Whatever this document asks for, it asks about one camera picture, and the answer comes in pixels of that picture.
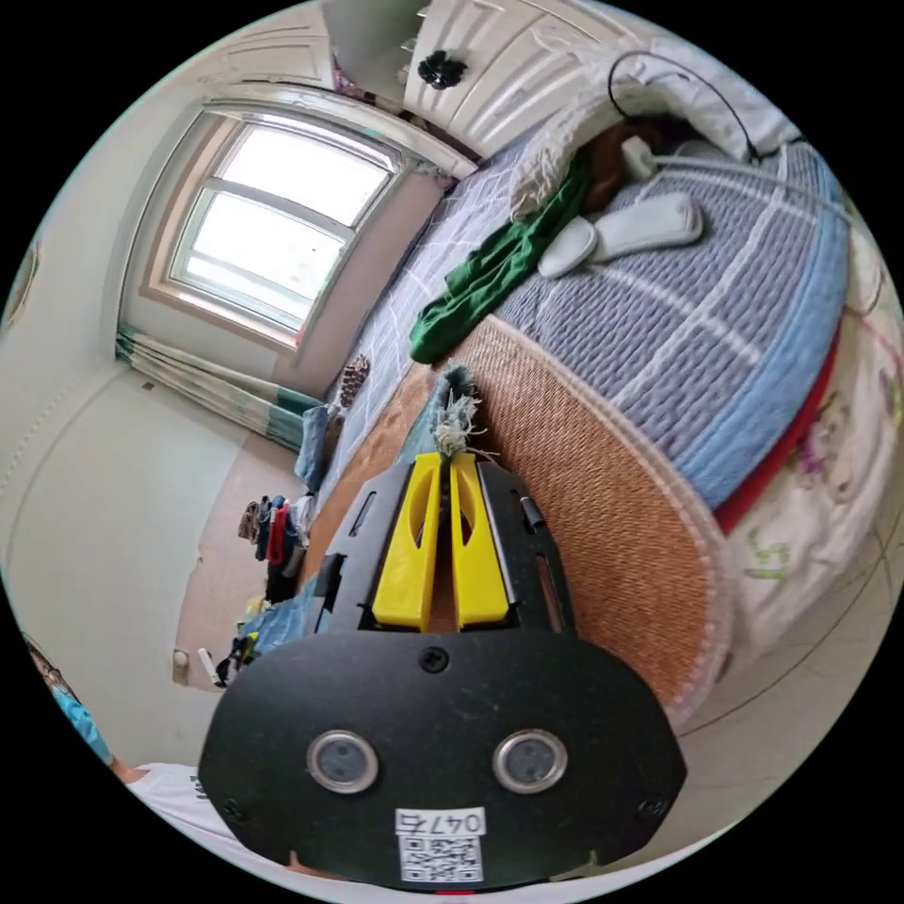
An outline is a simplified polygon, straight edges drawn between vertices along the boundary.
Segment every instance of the white t-shirt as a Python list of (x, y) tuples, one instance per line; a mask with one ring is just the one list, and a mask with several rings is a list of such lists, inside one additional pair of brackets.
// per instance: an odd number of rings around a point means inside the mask
[(248, 850), (204, 794), (195, 767), (150, 763), (138, 768), (146, 769), (147, 775), (126, 787), (183, 835), (261, 879), (275, 880), (283, 887), (307, 894), (318, 890), (317, 879), (294, 873)]

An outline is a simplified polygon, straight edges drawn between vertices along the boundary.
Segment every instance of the power adapter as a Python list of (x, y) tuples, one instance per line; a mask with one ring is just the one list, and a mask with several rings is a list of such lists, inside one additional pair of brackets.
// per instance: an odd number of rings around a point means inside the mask
[(624, 141), (621, 144), (621, 154), (625, 169), (634, 182), (646, 182), (659, 169), (650, 145), (641, 137), (633, 136)]

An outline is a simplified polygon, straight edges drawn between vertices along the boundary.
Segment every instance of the tiled floor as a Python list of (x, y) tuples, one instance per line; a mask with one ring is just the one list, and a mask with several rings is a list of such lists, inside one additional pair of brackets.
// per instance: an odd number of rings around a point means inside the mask
[(860, 554), (772, 654), (720, 685), (682, 731), (688, 779), (650, 845), (611, 872), (743, 818), (803, 763), (848, 705), (904, 584), (904, 447)]

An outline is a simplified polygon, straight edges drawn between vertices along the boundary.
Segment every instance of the white cabinet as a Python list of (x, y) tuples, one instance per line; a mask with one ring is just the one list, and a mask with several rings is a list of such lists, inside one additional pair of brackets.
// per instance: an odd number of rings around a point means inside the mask
[[(589, 13), (568, 0), (433, 0), (417, 36), (405, 107), (489, 157), (561, 108), (586, 84), (574, 54), (541, 42), (615, 45), (638, 40), (616, 13)], [(446, 51), (467, 65), (461, 81), (437, 90), (417, 74), (421, 60)]]
[(212, 48), (196, 75), (207, 84), (282, 82), (332, 90), (330, 35), (317, 3), (251, 25)]

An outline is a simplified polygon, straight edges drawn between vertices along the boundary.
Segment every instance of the blue face mask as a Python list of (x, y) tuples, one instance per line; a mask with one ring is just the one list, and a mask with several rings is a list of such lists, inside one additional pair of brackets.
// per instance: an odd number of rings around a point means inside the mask
[(103, 736), (98, 731), (97, 725), (91, 713), (72, 694), (60, 690), (58, 687), (50, 688), (59, 708), (66, 714), (74, 729), (82, 736), (88, 746), (104, 761), (106, 766), (113, 762), (113, 754), (106, 745)]

